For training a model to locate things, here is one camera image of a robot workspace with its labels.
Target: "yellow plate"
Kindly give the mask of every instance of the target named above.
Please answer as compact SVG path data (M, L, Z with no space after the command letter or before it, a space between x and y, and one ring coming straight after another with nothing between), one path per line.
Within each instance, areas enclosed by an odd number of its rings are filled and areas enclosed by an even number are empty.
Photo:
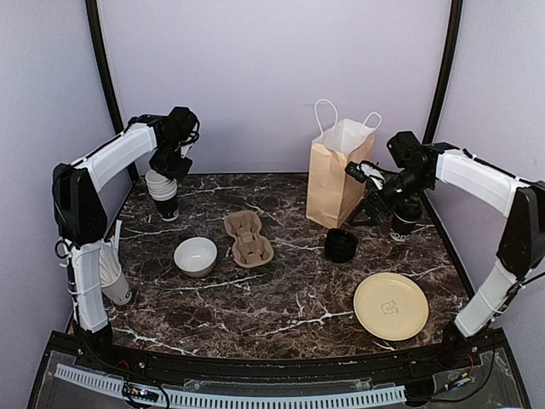
M354 294L354 311L367 331L388 341L415 336L429 313L420 287L393 273L374 274L362 281Z

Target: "white wall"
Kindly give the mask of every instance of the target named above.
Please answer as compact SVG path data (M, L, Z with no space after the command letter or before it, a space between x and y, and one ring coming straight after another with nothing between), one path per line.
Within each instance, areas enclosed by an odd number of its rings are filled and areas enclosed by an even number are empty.
M466 147L518 175L545 180L545 3L465 2L436 141ZM453 187L432 196L475 288L490 272L505 221ZM545 280L500 320L533 407L545 407Z
M307 171L313 103L378 111L386 139L422 135L450 1L100 2L126 118L189 106L202 122L196 172ZM331 124L332 114L324 108Z
M0 1L1 407L26 407L52 329L70 313L53 253L51 174L113 135L83 1ZM127 193L102 195L108 214Z

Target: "table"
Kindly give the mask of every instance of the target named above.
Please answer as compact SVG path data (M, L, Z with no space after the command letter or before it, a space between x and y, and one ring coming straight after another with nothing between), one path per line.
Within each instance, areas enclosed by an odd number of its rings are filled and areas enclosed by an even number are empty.
M136 183L120 213L119 258L134 291L127 306L108 302L114 343L139 349L244 359L326 358L438 343L445 324L467 303L462 281L425 213L404 243L380 227L348 228L359 238L346 264L324 259L327 229L305 217L307 175L188 176L179 183L181 215L163 222ZM223 219L253 210L275 255L246 269L232 258ZM174 264L176 246L203 236L218 247L211 275L186 277ZM386 342L353 313L353 294L372 274L413 279L426 294L429 318L415 337Z

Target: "cardboard cup holder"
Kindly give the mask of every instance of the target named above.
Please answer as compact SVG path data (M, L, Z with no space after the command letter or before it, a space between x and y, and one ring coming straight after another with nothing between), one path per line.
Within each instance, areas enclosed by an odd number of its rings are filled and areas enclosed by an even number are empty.
M268 239L261 236L261 220L250 210L232 213L223 221L227 234L235 239L232 255L240 267L253 268L270 262L274 251Z

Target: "black cup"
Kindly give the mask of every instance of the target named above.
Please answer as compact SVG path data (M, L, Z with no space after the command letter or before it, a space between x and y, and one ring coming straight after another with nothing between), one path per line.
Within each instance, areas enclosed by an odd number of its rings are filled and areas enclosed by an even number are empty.
M390 237L406 241L416 223L422 218L422 206L418 199L409 198L395 207L390 227Z
M358 238L339 228L332 228L325 238L324 254L332 262L348 262L356 254Z
M163 201L153 199L153 203L164 221L173 222L178 218L178 197L176 195Z

